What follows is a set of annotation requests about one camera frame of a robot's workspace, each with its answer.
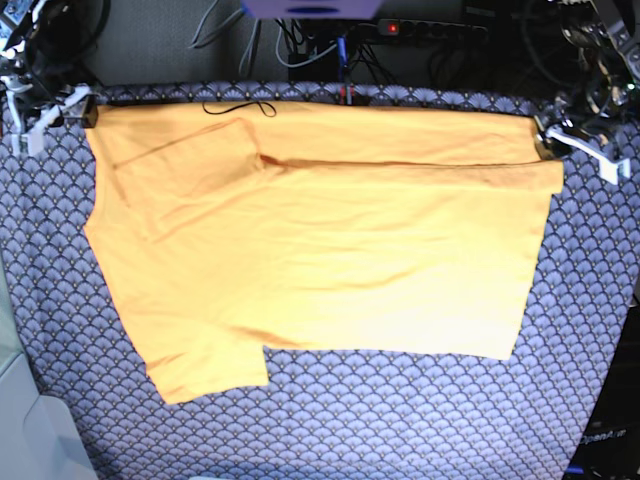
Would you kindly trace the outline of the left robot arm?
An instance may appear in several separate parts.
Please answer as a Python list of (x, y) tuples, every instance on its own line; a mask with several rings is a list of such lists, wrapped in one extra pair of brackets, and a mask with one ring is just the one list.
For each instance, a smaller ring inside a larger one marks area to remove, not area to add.
[(639, 121), (639, 3), (552, 1), (566, 46), (577, 50), (577, 73), (562, 80), (544, 64), (529, 32), (535, 3), (525, 1), (519, 27), (532, 66), (558, 91), (534, 115), (536, 151), (555, 159), (578, 149), (596, 157), (609, 146), (621, 153), (616, 130)]

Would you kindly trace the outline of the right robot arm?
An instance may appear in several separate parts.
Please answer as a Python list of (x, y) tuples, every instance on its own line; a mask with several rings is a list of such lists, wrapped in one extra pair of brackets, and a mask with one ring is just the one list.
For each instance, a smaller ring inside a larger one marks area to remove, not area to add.
[(109, 1), (1, 3), (1, 94), (17, 131), (51, 109), (59, 122), (77, 87), (102, 84), (85, 59), (110, 13)]

